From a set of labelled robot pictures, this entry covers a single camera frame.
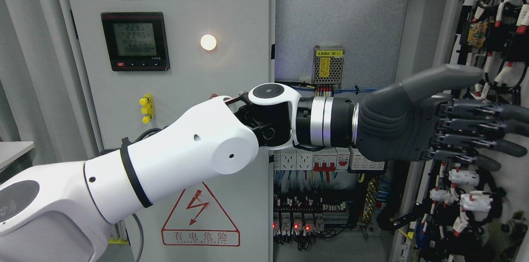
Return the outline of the grey robot hand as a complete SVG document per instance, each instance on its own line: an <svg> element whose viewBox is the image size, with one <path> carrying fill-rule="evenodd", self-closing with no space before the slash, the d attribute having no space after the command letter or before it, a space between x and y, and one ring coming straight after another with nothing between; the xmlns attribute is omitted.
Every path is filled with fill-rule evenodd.
<svg viewBox="0 0 529 262"><path fill-rule="evenodd" d="M368 95L358 108L357 149L374 162L434 159L490 171L501 165L479 149L527 155L525 147L505 139L508 133L528 136L527 108L444 93L481 78L477 67L441 65Z"/></svg>

